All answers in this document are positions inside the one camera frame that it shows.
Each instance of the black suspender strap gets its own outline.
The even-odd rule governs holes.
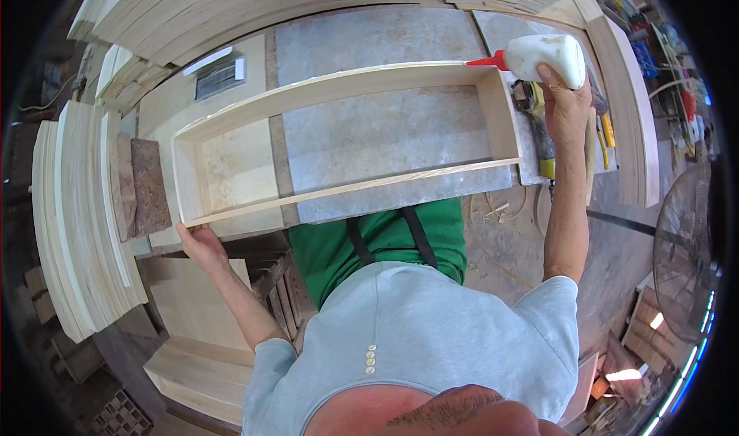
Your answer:
[[[349,233],[349,240],[352,241],[354,251],[357,252],[359,259],[363,265],[371,265],[375,262],[374,256],[370,253],[370,249],[362,240],[362,235],[359,233],[359,219],[361,217],[347,218],[346,219],[346,232]]]
[[[403,212],[403,216],[408,222],[408,227],[411,228],[411,235],[413,236],[413,240],[416,242],[416,246],[418,246],[420,256],[426,260],[427,265],[430,265],[434,269],[438,269],[439,263],[436,261],[436,255],[434,255],[434,251],[431,249],[426,233],[423,232],[423,227],[420,225],[418,215],[415,212],[415,207],[402,207],[401,210]]]

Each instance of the yellow tool handle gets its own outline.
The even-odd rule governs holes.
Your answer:
[[[610,164],[608,164],[608,150],[605,148],[605,141],[603,140],[603,133],[598,131],[598,139],[601,141],[601,149],[603,150],[603,166],[606,170],[610,170]]]
[[[608,147],[615,147],[614,126],[610,124],[608,114],[601,115],[603,122],[603,131],[605,132],[605,141]]]

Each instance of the green pants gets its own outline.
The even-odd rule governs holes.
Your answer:
[[[416,214],[439,271],[461,285],[467,268],[461,200],[423,203],[416,207]],[[375,261],[425,264],[400,210],[366,215],[359,222],[359,231]],[[290,229],[290,242],[300,274],[319,309],[340,283],[363,266],[343,219],[295,226]]]

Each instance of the white glue bottle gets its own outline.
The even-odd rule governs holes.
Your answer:
[[[564,33],[513,38],[492,58],[467,62],[467,65],[497,66],[510,70],[518,79],[541,82],[537,73],[540,62],[549,64],[572,90],[579,90],[585,84],[585,58],[580,43]]]

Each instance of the hand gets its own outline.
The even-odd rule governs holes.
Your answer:
[[[539,63],[537,73],[544,81],[539,86],[544,91],[544,112],[547,131],[554,141],[554,148],[583,153],[585,126],[590,114],[590,81],[579,90],[570,90],[562,78],[548,64]]]
[[[221,241],[218,240],[210,226],[206,224],[188,229],[179,222],[174,228],[177,229],[180,240],[182,240],[182,249],[206,273],[212,276],[231,270],[226,249],[223,248]]]

